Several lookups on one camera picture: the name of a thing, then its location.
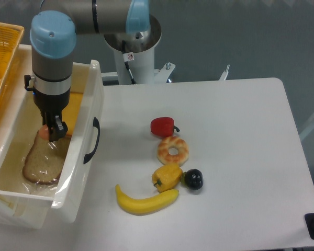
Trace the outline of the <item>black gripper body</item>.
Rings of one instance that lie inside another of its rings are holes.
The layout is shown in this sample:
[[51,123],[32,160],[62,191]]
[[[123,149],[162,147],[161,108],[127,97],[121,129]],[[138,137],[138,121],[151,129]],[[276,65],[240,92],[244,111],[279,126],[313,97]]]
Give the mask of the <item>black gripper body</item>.
[[25,90],[33,93],[33,100],[41,114],[61,114],[70,99],[71,77],[63,81],[49,82],[36,75],[25,75]]

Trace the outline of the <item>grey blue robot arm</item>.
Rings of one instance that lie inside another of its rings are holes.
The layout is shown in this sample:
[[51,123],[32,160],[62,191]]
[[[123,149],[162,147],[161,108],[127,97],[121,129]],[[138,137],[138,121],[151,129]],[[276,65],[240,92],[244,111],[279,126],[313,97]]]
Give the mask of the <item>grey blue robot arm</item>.
[[148,1],[43,1],[31,22],[32,73],[25,90],[33,93],[47,140],[68,131],[62,110],[68,105],[73,52],[79,34],[134,34],[150,26]]

